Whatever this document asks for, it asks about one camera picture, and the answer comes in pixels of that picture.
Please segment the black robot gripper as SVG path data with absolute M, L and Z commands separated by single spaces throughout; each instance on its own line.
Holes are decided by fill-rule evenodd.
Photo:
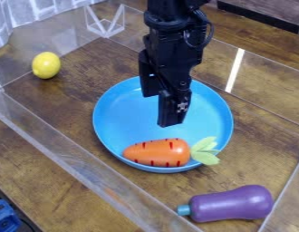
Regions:
M 159 95 L 157 124 L 161 127 L 181 124 L 188 113 L 189 71 L 201 63 L 203 49 L 215 33 L 201 11 L 209 2 L 148 0 L 144 23 L 149 33 L 143 38 L 145 49 L 139 53 L 139 77 L 143 96 Z

